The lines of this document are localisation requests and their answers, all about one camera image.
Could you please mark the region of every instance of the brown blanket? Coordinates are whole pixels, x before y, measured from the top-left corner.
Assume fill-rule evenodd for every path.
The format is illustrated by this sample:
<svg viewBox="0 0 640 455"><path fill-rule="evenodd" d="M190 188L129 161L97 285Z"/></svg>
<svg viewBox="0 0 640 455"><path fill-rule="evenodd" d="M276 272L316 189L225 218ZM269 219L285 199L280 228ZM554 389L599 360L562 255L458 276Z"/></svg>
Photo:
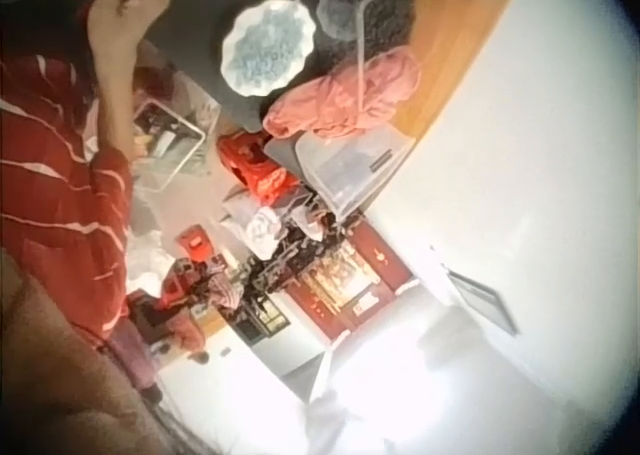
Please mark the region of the brown blanket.
<svg viewBox="0 0 640 455"><path fill-rule="evenodd" d="M20 453L170 453L139 395L42 287L4 251L0 268L3 442Z"/></svg>

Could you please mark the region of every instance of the framed picture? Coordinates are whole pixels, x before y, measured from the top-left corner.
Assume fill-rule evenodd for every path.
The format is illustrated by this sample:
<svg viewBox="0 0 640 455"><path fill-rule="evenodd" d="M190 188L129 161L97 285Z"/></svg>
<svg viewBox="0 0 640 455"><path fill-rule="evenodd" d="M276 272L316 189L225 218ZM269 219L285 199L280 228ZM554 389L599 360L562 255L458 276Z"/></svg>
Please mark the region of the framed picture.
<svg viewBox="0 0 640 455"><path fill-rule="evenodd" d="M498 292L452 271L449 271L449 279L469 307L509 335L519 333Z"/></svg>

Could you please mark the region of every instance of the plastic container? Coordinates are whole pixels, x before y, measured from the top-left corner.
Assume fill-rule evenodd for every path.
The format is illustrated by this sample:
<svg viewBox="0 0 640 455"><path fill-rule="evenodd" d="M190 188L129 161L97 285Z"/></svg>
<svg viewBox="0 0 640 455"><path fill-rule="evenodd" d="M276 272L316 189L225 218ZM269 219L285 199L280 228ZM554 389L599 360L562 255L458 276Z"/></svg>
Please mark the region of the plastic container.
<svg viewBox="0 0 640 455"><path fill-rule="evenodd" d="M393 175L414 143L384 124L364 135L335 139L307 132L296 154L307 182L342 221Z"/></svg>
<svg viewBox="0 0 640 455"><path fill-rule="evenodd" d="M206 138L202 130L154 99L142 104L134 123L139 135L150 138L145 147L148 155L133 164L141 190L164 190Z"/></svg>

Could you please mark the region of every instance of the white decorative plate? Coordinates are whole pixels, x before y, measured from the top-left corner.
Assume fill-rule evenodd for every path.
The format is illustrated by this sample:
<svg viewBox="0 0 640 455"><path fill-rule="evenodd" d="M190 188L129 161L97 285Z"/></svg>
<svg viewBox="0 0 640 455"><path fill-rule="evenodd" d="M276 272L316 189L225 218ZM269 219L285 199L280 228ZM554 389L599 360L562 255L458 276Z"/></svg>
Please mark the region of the white decorative plate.
<svg viewBox="0 0 640 455"><path fill-rule="evenodd" d="M240 95L268 95L302 71L315 30L309 10L296 0L248 8L222 42L222 76Z"/></svg>

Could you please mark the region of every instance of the pink towel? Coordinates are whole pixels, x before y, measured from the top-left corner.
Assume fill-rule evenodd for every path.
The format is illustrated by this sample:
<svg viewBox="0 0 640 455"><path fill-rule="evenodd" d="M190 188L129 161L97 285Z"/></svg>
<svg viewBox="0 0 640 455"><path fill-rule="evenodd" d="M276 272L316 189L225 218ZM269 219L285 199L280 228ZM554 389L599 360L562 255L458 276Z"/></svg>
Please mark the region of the pink towel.
<svg viewBox="0 0 640 455"><path fill-rule="evenodd" d="M269 109L264 128L276 138L308 130L324 138L360 135L390 120L396 105L413 94L420 65L409 47L396 47L365 64L364 81L362 111L353 65L285 93Z"/></svg>

